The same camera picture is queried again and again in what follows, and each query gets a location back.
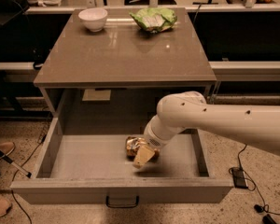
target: black power adapter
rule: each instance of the black power adapter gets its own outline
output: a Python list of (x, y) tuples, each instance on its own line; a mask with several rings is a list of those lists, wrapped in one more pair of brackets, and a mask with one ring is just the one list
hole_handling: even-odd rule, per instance
[(231, 168), (234, 186), (238, 189), (248, 189), (245, 171), (239, 168)]
[(277, 224), (277, 223), (272, 219), (272, 217), (270, 216), (270, 214), (264, 216), (263, 219), (262, 219), (262, 222), (263, 222), (264, 224)]

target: food package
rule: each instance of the food package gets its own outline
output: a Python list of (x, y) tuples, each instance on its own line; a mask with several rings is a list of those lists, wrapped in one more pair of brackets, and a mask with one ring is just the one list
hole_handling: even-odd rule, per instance
[[(127, 156), (135, 157), (141, 146), (148, 146), (148, 144), (144, 138), (129, 136), (126, 140)], [(158, 150), (154, 150), (154, 152), (155, 152), (155, 154), (154, 154), (153, 158), (156, 159), (159, 157), (160, 152)]]
[(177, 21), (175, 12), (169, 8), (149, 7), (133, 14), (134, 21), (145, 31), (159, 33), (172, 28)]

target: cabinet top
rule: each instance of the cabinet top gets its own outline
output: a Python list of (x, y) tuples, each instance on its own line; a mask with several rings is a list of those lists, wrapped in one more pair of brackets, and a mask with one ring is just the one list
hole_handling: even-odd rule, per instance
[(76, 10), (39, 71), (35, 84), (52, 88), (185, 86), (215, 82), (184, 8), (172, 30), (151, 34), (130, 17), (135, 8), (110, 8), (104, 30), (88, 31)]

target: white bowl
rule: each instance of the white bowl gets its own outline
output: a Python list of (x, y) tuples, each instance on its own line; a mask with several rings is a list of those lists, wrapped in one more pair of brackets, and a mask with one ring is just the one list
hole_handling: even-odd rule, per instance
[(92, 32), (99, 32), (105, 26), (108, 12), (99, 7), (88, 8), (80, 11), (78, 16), (87, 29)]

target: desk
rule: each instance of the desk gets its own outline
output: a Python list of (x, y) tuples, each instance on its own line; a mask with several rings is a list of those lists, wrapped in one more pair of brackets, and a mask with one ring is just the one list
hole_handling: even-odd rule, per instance
[[(75, 11), (44, 66), (38, 86), (54, 114), (32, 179), (11, 188), (29, 203), (218, 203), (230, 180), (209, 170), (200, 131), (177, 135), (157, 161), (136, 170), (125, 140), (141, 136), (163, 89), (208, 87), (216, 78), (185, 9), (172, 31), (142, 32), (129, 9), (111, 9), (90, 33)], [(83, 102), (84, 89), (111, 89), (109, 103)]]

